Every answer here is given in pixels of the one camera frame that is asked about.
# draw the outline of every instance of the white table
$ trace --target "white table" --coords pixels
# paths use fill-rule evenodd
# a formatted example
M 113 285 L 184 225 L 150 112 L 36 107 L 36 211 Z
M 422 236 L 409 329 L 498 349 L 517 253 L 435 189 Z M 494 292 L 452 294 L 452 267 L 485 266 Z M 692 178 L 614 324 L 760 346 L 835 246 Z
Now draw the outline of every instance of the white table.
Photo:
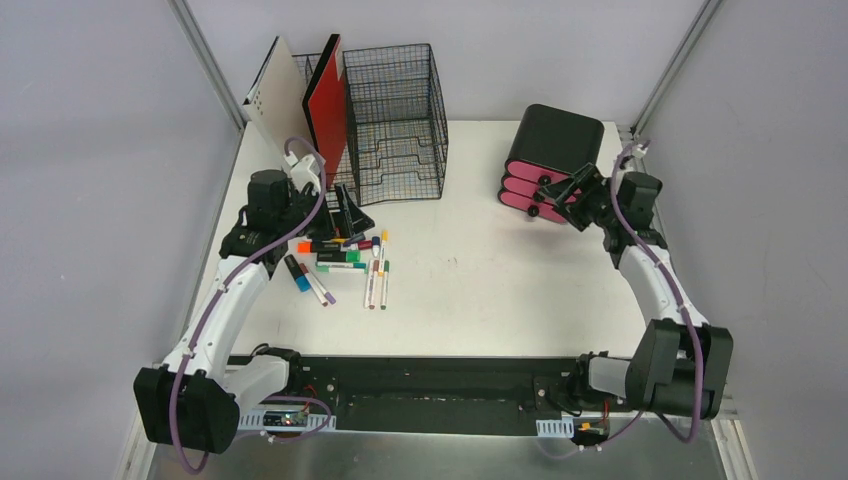
M 604 126 L 598 166 L 608 174 L 621 144 L 615 125 Z M 364 208 L 377 223 L 373 234 L 385 228 L 391 236 L 388 310 L 362 307 L 364 275 L 318 274 L 338 300 L 325 308 L 312 293 L 300 293 L 281 267 L 233 353 L 269 343 L 313 355 L 631 355 L 644 321 L 604 252 L 601 230 L 579 233 L 497 201 L 517 128 L 518 122 L 448 122 L 442 199 Z M 248 124 L 199 298 L 212 281 L 221 239 L 247 202 L 250 174 L 280 162 Z M 314 256 L 295 255 L 314 264 Z

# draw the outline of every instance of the red binder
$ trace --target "red binder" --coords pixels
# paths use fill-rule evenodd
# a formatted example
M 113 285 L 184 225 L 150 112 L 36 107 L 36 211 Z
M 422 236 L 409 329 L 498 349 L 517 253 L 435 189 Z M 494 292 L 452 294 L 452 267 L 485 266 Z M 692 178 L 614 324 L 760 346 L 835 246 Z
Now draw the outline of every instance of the red binder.
M 321 53 L 303 97 L 303 111 L 315 148 L 327 161 L 327 182 L 332 185 L 347 144 L 344 59 L 337 33 L 330 35 Z

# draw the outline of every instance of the white wall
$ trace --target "white wall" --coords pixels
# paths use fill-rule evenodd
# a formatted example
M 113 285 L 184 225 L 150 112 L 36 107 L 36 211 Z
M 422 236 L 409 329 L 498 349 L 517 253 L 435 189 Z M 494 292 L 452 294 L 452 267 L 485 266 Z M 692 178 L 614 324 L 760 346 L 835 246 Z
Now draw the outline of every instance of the white wall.
M 0 65 L 0 478 L 111 478 L 237 133 L 164 0 L 3 0 Z
M 846 478 L 848 3 L 728 1 L 648 129 L 675 266 L 736 340 L 763 479 Z
M 451 120 L 518 120 L 546 103 L 632 123 L 703 0 L 190 0 L 244 98 L 271 41 L 320 52 L 431 43 Z

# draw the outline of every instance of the black wire organizer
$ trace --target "black wire organizer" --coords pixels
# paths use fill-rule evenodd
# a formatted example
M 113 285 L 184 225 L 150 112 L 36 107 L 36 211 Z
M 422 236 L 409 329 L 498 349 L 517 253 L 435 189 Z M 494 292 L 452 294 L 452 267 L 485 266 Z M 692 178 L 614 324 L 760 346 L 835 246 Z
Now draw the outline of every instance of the black wire organizer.
M 307 83 L 319 58 L 294 57 Z M 360 206 L 441 198 L 448 128 L 430 45 L 348 50 L 343 58 L 348 139 L 331 184 L 344 184 Z

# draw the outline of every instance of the pile of markers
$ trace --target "pile of markers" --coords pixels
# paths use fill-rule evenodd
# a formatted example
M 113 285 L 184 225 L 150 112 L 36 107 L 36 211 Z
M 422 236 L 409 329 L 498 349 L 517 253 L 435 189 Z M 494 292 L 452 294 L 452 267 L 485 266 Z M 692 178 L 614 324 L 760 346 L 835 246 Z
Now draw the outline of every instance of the pile of markers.
M 389 232 L 383 230 L 381 237 L 366 240 L 364 234 L 353 238 L 334 238 L 324 242 L 301 242 L 298 253 L 316 254 L 315 270 L 322 273 L 355 273 L 365 275 L 365 300 L 363 306 L 374 310 L 377 292 L 380 292 L 380 309 L 385 310 L 389 300 L 389 261 L 386 260 L 386 247 Z M 362 253 L 371 251 L 372 259 L 364 261 Z M 303 263 L 298 263 L 292 255 L 286 255 L 286 266 L 301 292 L 312 290 L 315 298 L 323 306 L 336 303 L 333 295 L 327 291 L 318 278 Z

